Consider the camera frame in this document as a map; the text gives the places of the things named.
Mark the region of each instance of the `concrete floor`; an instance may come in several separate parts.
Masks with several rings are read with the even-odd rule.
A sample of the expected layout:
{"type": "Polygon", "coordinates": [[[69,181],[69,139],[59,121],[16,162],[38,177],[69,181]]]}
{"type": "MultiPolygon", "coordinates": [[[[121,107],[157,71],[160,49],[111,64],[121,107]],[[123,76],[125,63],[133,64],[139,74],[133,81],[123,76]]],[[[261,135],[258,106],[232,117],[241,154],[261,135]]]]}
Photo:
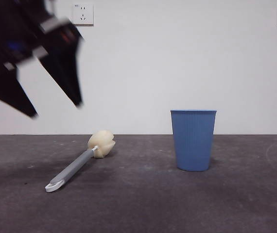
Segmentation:
{"type": "Polygon", "coordinates": [[[277,135],[216,135],[206,172],[176,168],[171,135],[117,135],[46,193],[88,138],[0,136],[0,233],[277,233],[277,135]]]}

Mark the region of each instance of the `sponge brush head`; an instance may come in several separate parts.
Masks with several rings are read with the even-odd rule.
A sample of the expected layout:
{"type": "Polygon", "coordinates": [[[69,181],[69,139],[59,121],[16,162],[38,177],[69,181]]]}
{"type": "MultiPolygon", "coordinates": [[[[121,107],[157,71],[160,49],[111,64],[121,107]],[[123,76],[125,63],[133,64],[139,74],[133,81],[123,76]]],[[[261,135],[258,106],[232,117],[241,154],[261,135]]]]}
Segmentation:
{"type": "Polygon", "coordinates": [[[111,151],[116,144],[113,141],[114,135],[108,130],[98,131],[92,135],[88,141],[88,149],[92,149],[98,146],[98,149],[94,151],[94,158],[102,159],[111,151]]]}

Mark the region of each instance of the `electrical outlet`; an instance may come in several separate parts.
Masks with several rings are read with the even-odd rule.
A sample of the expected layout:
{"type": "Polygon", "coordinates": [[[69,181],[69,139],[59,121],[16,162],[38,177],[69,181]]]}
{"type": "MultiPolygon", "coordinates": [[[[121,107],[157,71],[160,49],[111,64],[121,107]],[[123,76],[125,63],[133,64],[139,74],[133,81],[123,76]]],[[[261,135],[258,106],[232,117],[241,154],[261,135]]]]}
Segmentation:
{"type": "Polygon", "coordinates": [[[85,2],[73,4],[72,22],[76,25],[94,25],[94,5],[85,2]]]}

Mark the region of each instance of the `blue trash can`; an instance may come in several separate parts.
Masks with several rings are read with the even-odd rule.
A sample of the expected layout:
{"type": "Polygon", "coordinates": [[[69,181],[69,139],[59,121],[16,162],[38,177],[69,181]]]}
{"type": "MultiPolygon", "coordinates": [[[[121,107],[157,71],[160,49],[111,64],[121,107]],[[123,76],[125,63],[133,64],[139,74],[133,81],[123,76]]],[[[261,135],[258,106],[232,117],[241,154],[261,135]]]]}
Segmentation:
{"type": "Polygon", "coordinates": [[[216,110],[171,110],[177,167],[208,169],[216,110]]]}

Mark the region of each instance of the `gray handle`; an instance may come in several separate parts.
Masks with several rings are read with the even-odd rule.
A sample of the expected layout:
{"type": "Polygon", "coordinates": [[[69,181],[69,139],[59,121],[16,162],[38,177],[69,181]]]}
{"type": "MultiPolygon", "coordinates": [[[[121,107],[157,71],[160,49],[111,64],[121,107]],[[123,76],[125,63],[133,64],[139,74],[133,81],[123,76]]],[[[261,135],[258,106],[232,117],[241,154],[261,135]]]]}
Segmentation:
{"type": "Polygon", "coordinates": [[[93,155],[93,150],[86,150],[70,165],[68,165],[63,171],[61,171],[56,177],[54,177],[50,181],[50,183],[57,183],[61,180],[64,180],[64,183],[66,183],[90,158],[93,157],[93,155]]]}

